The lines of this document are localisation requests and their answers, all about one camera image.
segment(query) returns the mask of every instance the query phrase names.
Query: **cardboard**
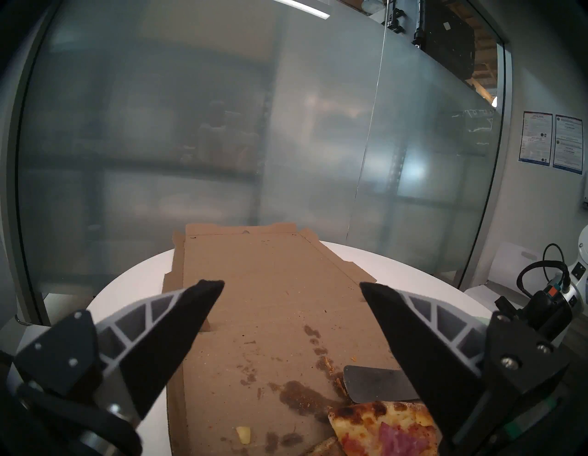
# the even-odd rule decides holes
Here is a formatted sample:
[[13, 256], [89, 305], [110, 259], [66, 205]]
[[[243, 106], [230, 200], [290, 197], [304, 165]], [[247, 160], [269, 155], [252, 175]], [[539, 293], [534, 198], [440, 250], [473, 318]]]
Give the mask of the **cardboard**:
[[346, 364], [399, 368], [359, 288], [375, 280], [311, 230], [190, 224], [173, 240], [164, 291], [225, 281], [168, 384], [175, 456], [302, 454], [333, 435], [325, 411], [349, 401], [336, 386]]

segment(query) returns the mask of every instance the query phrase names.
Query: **pizza spatula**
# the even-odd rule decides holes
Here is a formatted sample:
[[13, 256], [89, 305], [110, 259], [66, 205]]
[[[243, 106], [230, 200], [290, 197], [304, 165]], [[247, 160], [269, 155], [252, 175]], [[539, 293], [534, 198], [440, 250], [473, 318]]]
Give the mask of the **pizza spatula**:
[[358, 404], [419, 398], [403, 371], [347, 365], [343, 368], [343, 381], [349, 397]]

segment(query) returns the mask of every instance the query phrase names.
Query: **white round table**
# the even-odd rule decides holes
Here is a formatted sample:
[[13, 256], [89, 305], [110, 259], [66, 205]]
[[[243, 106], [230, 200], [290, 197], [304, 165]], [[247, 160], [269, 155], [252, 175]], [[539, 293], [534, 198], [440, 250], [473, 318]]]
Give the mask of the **white round table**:
[[[406, 264], [346, 245], [323, 242], [345, 261], [353, 261], [378, 283], [403, 291], [447, 301], [474, 317], [490, 318], [482, 304], [451, 285]], [[161, 293], [163, 276], [171, 270], [173, 249], [133, 266], [108, 284], [88, 306], [94, 323], [139, 299]], [[166, 391], [161, 392], [137, 428], [143, 455], [171, 455]]]

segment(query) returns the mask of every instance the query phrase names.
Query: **pizza slice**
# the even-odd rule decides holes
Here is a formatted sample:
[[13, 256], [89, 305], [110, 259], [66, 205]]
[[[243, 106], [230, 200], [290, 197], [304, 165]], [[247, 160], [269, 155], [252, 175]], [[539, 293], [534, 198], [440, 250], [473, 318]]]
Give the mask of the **pizza slice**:
[[435, 456], [437, 429], [423, 404], [369, 402], [329, 412], [347, 456]]

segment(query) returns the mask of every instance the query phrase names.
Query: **paper sign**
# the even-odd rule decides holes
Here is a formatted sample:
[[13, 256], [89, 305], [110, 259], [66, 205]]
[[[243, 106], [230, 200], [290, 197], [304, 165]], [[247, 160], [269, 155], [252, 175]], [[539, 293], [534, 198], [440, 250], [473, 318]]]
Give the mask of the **paper sign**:
[[519, 161], [549, 166], [551, 161], [552, 125], [552, 114], [524, 112], [523, 138], [520, 143]]
[[553, 167], [582, 174], [584, 135], [582, 120], [556, 115]]

